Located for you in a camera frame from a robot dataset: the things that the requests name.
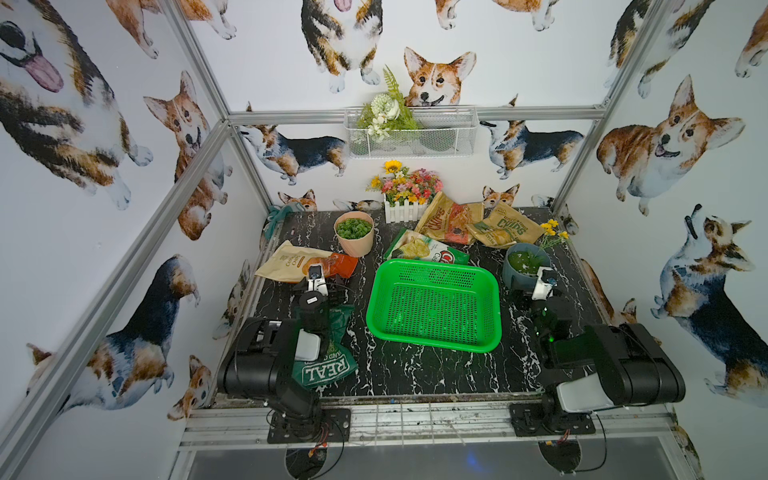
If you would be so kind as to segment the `cream red cassava chips bag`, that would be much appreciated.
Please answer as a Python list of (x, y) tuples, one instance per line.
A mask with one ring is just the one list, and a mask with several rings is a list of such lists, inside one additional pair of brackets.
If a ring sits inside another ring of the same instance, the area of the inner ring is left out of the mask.
[(256, 276), (283, 283), (296, 284), (307, 278), (313, 265), (320, 265), (325, 277), (338, 275), (349, 279), (358, 258), (283, 242), (274, 254), (255, 272)]

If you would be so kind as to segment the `tan green kettle chips bag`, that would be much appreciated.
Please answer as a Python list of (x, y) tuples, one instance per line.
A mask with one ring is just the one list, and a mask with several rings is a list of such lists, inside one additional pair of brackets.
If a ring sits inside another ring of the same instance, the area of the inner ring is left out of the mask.
[(469, 233), (491, 248), (508, 248), (517, 243), (535, 243), (545, 230), (507, 204), (498, 204), (483, 220), (469, 224)]

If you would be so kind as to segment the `dark green REAL chips bag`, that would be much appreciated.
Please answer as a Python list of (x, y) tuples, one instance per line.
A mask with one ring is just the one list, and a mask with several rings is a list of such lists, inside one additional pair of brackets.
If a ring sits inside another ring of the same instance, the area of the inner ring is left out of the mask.
[(330, 337), (325, 355), (312, 362), (296, 360), (293, 364), (293, 379), (302, 387), (325, 387), (358, 370), (352, 353), (342, 345), (354, 311), (354, 305), (340, 305), (329, 310)]

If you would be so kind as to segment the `green white cassava chips bag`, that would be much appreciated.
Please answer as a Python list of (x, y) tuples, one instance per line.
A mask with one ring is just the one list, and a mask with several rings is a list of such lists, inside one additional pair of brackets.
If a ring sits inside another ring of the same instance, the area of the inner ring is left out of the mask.
[(402, 229), (384, 254), (385, 261), (392, 259), (468, 265), (470, 256), (413, 230)]

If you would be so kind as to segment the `tan red kettle chips bag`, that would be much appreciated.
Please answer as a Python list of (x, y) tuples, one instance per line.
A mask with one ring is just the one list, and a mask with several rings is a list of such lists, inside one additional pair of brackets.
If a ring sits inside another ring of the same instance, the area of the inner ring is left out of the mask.
[(483, 219), (481, 202), (459, 204), (443, 192), (431, 201), (415, 231), (443, 243), (472, 245), (476, 239), (468, 226)]

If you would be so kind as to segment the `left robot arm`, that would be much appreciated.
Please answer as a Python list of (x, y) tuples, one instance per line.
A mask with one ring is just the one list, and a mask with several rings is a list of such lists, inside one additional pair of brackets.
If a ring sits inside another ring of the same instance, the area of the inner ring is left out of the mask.
[(264, 400), (278, 427), (309, 439), (321, 431), (323, 414), (319, 397), (294, 379), (293, 368), (296, 360), (314, 361), (327, 353), (330, 303), (320, 266), (310, 267), (299, 286), (295, 319), (244, 321), (219, 367), (217, 388), (230, 397)]

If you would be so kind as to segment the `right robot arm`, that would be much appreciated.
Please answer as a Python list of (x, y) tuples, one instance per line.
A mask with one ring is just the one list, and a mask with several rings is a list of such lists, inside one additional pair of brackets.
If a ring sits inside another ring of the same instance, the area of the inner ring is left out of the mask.
[(572, 336), (566, 299), (520, 291), (512, 297), (529, 308), (534, 351), (544, 368), (593, 369), (582, 378), (546, 386), (541, 400), (515, 416), (552, 424), (618, 407), (684, 399), (682, 374), (644, 326), (593, 324)]

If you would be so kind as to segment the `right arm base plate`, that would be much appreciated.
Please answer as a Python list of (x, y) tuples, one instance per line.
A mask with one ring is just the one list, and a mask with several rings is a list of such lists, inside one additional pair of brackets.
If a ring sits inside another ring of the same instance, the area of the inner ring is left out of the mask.
[(509, 405), (510, 422), (518, 437), (592, 435), (596, 427), (589, 414), (567, 413), (543, 402)]

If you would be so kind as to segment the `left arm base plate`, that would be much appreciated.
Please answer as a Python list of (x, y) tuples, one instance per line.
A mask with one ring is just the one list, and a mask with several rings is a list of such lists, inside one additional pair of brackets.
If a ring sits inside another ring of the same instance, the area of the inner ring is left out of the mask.
[(350, 437), (352, 411), (347, 408), (321, 409), (311, 418), (292, 417), (273, 411), (269, 420), (269, 444), (345, 443)]

